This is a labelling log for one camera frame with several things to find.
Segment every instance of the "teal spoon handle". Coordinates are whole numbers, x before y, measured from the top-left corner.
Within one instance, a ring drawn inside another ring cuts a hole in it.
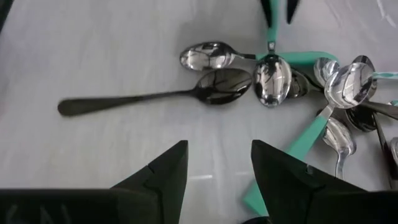
[[[278,8],[279,0],[270,0],[272,24],[269,24],[267,31],[267,41],[275,43],[278,31]]]
[[[256,59],[260,60],[264,58],[267,54],[256,54]],[[330,58],[332,60],[338,59],[336,56],[329,54],[327,52],[284,52],[278,53],[280,57],[285,59],[287,63],[291,66],[313,66],[315,61],[320,57]]]
[[[291,144],[286,151],[287,154],[304,161],[305,155],[310,151],[319,135],[323,132],[333,112],[333,107],[328,105],[315,118],[313,123],[302,133],[302,135]]]
[[[375,72],[373,73],[375,79],[398,80],[398,72]]]

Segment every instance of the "metal spoon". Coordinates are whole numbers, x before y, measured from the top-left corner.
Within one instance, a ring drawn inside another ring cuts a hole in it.
[[[354,62],[366,63],[368,57],[365,55],[360,55],[354,59]],[[324,85],[325,80],[339,69],[340,65],[336,60],[330,58],[319,58],[314,64],[314,74],[315,78],[319,84]],[[373,72],[373,79],[383,79],[383,80],[398,80],[398,72]]]
[[[335,72],[326,82],[325,96],[329,104],[315,121],[292,144],[287,153],[304,160],[314,142],[323,132],[335,108],[348,109],[359,105],[368,96],[372,85],[372,69],[365,63],[352,63]]]
[[[336,60],[329,58],[318,58],[313,67],[315,78],[321,86],[325,86],[326,81],[340,68]]]
[[[64,116],[76,116],[117,106],[137,103],[166,96],[193,96],[211,105],[222,105],[241,97],[251,86],[250,73],[235,68],[225,68],[206,74],[191,90],[155,93],[141,96],[70,98],[62,100],[58,111]]]
[[[183,67],[194,70],[212,70],[225,68],[232,63],[235,57],[256,60],[252,54],[241,54],[224,42],[204,42],[185,49],[180,54],[180,63]]]
[[[278,55],[269,54],[254,70],[255,92],[264,106],[274,107],[283,102],[290,90],[292,71]]]
[[[314,84],[309,78],[307,78],[306,74],[298,71],[295,68],[291,68],[291,70],[292,84],[287,94],[287,98],[299,98],[301,96],[305,96],[310,91],[318,91],[320,93],[323,92],[323,89],[319,86],[316,86],[316,84]]]
[[[326,81],[328,77],[336,73],[335,72],[336,70],[339,71],[339,69],[336,69],[337,66],[338,65],[335,62],[330,61],[330,59],[328,58],[320,58],[314,65],[314,73],[318,82],[322,84],[323,79],[324,79],[323,81]],[[374,71],[374,67],[372,64],[367,64],[367,66],[371,68],[372,71]],[[376,91],[376,88],[377,88],[377,82],[374,80],[372,82],[372,86],[370,89],[371,96],[374,94],[374,91]],[[389,116],[390,118],[398,120],[398,107],[385,105],[383,103],[370,102],[369,100],[363,101],[360,106],[367,107],[369,109],[382,113],[386,116]]]
[[[279,55],[289,64],[298,66],[312,66],[319,57],[337,60],[334,55],[326,52],[284,52]],[[180,63],[189,70],[204,71],[225,68],[236,58],[253,61],[265,56],[266,54],[242,54],[224,42],[211,41],[186,48],[180,54]]]
[[[343,166],[346,158],[356,151],[356,142],[348,128],[336,118],[329,118],[323,141],[337,152],[335,175],[343,178]]]
[[[392,157],[398,166],[398,137],[392,138],[390,142],[390,148],[392,152]]]

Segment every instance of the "cutlery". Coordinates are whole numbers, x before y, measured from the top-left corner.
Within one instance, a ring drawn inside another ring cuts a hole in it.
[[[289,92],[292,83],[292,71],[290,65],[282,57],[275,54],[278,0],[262,0],[261,3],[267,4],[263,6],[270,8],[272,20],[268,24],[267,32],[268,54],[257,63],[254,69],[254,90],[264,106],[275,107],[285,100]]]
[[[58,111],[63,116],[76,116],[166,96],[192,96],[206,104],[223,105],[241,97],[251,83],[250,73],[225,68],[207,73],[191,90],[139,96],[68,98],[59,103]]]
[[[336,118],[329,118],[325,128],[323,141],[337,152],[335,175],[344,180],[343,166],[348,156],[356,151],[356,142],[349,129]]]

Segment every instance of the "spoon handle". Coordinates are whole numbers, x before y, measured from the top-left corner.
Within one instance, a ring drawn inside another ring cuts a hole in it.
[[[398,72],[375,72],[373,73],[375,79],[398,80]]]
[[[341,180],[344,180],[343,166],[346,158],[348,157],[348,154],[345,151],[346,150],[341,150],[341,152],[337,154],[335,175]]]
[[[384,103],[375,103],[370,101],[363,101],[360,106],[367,107],[381,114],[389,116],[390,118],[398,120],[398,107],[387,105]]]
[[[267,54],[256,54],[256,59],[260,60]],[[320,57],[329,58],[338,62],[336,56],[327,52],[281,52],[278,53],[280,57],[285,59],[291,66],[309,66],[313,67],[315,61]]]
[[[315,121],[313,121],[302,135],[290,145],[287,150],[287,154],[304,161],[305,156],[326,127],[333,109],[334,108],[331,105],[326,106],[326,108],[323,109],[315,118]]]
[[[277,37],[278,31],[278,8],[279,8],[279,0],[267,0],[271,4],[271,24],[269,24],[269,28],[267,31],[267,41],[268,43],[273,42],[275,49],[275,41]]]
[[[77,116],[105,109],[115,108],[130,103],[136,103],[155,98],[174,95],[189,95],[192,90],[175,91],[168,93],[155,93],[142,96],[104,97],[104,98],[69,98],[58,104],[58,111],[63,116]]]

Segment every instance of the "teal handle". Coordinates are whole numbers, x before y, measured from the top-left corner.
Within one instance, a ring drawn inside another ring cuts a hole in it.
[[[310,151],[319,135],[323,132],[328,120],[323,116],[317,116],[315,121],[304,131],[304,133],[290,145],[287,154],[304,161],[305,155]]]
[[[267,54],[256,54],[256,59],[260,60]],[[278,53],[291,66],[313,66],[315,61],[320,57],[330,58],[338,62],[336,56],[327,52],[285,52]]]
[[[398,72],[375,72],[373,73],[373,78],[398,80]]]
[[[268,31],[267,31],[267,41],[268,42],[275,42],[276,41],[276,34],[278,31],[278,4],[279,0],[271,0],[271,16],[272,16],[272,24],[270,24]]]
[[[294,156],[301,161],[311,149],[319,135],[324,132],[328,120],[323,116],[317,116],[315,121],[304,131],[304,133],[296,140],[287,150],[287,154]],[[268,216],[268,211],[257,182],[250,186],[247,194],[243,198],[243,202],[261,216]]]

